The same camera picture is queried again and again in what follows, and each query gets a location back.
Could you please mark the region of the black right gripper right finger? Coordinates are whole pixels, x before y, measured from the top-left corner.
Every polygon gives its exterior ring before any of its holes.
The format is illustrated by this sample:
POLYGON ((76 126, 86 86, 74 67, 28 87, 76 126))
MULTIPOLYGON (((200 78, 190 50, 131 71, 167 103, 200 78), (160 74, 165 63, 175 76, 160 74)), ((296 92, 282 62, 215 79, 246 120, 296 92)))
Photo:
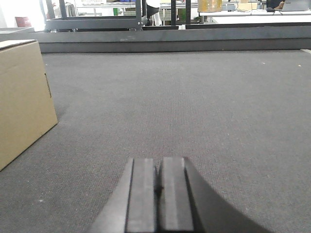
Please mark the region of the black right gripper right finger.
POLYGON ((162 233, 267 233, 225 201, 188 158, 165 157, 158 206, 162 233))

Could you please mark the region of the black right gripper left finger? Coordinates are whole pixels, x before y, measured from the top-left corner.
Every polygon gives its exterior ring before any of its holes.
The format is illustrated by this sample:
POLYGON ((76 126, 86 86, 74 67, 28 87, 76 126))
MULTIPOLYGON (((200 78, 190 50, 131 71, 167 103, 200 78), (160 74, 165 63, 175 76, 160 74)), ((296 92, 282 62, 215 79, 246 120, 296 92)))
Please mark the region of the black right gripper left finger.
POLYGON ((155 176, 153 159, 130 159, 88 232, 156 232, 155 176))

